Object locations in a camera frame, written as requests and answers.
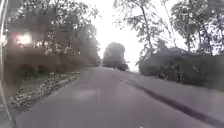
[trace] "asphalt road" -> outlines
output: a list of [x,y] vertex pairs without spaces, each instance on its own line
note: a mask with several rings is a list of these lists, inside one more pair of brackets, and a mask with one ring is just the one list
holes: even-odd
[[85,71],[79,80],[19,115],[18,127],[213,128],[136,89],[127,77],[112,69]]

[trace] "sunlight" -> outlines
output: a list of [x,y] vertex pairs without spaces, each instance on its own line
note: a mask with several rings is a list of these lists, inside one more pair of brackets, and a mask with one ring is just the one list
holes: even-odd
[[18,36],[18,43],[22,45],[30,44],[32,41],[32,37],[30,34],[23,34]]

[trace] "bright sky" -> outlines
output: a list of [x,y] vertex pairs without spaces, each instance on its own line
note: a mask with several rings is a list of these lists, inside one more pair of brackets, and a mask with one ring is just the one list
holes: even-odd
[[[116,15],[113,9],[113,2],[114,0],[80,0],[82,2],[95,5],[99,10],[100,15],[102,18],[98,18],[94,20],[93,24],[97,28],[97,40],[100,43],[100,52],[99,55],[102,58],[104,50],[106,46],[112,42],[118,42],[125,46],[125,59],[130,61],[129,67],[132,71],[137,71],[138,67],[135,66],[135,63],[139,59],[139,52],[143,48],[143,45],[138,42],[138,38],[136,37],[136,32],[132,31],[129,27],[125,27],[124,29],[120,30],[116,27],[113,23],[115,18],[113,15]],[[154,5],[159,10],[160,16],[166,21],[168,21],[168,17],[166,15],[164,7],[160,5],[160,0],[154,0]],[[171,2],[167,2],[167,8],[170,11],[172,5],[177,3],[177,0],[170,0]],[[183,48],[183,44],[178,43],[179,47]]]

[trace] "sky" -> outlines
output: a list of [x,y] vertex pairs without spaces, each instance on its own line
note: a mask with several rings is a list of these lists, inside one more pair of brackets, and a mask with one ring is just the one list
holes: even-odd
[[[130,27],[125,27],[120,29],[114,24],[115,18],[113,15],[117,13],[113,9],[114,0],[81,0],[90,5],[95,5],[101,15],[101,18],[97,18],[93,21],[93,24],[97,28],[97,40],[100,43],[101,50],[99,51],[99,56],[102,58],[105,48],[108,44],[112,42],[118,42],[125,46],[125,60],[130,61],[129,68],[131,71],[138,71],[138,67],[135,63],[139,60],[139,53],[143,48],[143,45],[138,42],[136,37],[136,31],[131,30]],[[154,5],[157,10],[159,10],[159,15],[166,21],[168,17],[166,15],[164,7],[160,5],[159,0],[154,0]],[[177,3],[177,0],[170,0],[167,2],[167,8],[170,11],[172,5]],[[182,40],[181,37],[176,33],[179,41]],[[184,47],[183,44],[178,43],[179,47]]]

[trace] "tree trunk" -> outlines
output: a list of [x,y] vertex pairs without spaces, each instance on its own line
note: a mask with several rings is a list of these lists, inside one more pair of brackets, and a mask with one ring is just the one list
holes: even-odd
[[141,10],[142,10],[143,17],[144,17],[145,24],[146,24],[146,32],[147,32],[146,40],[148,41],[150,49],[153,49],[153,46],[152,46],[152,43],[151,43],[150,31],[149,31],[149,24],[148,24],[148,20],[146,18],[146,13],[145,13],[145,9],[144,9],[143,3],[141,3]]

